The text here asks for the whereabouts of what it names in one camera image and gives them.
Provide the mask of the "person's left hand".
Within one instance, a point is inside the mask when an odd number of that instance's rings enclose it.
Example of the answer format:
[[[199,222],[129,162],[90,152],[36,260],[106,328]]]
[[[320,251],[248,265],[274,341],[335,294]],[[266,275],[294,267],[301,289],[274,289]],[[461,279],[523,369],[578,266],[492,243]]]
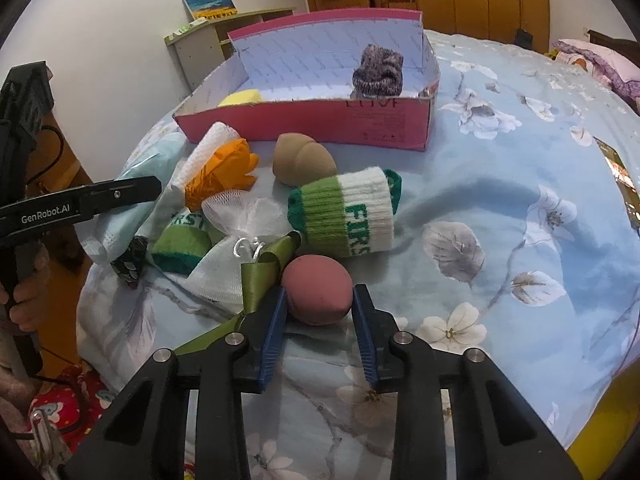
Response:
[[[47,248],[40,246],[35,256],[34,273],[14,288],[9,295],[1,289],[1,307],[13,298],[14,306],[8,318],[1,321],[1,328],[10,335],[35,333],[46,316],[46,292],[50,278],[50,258]]]

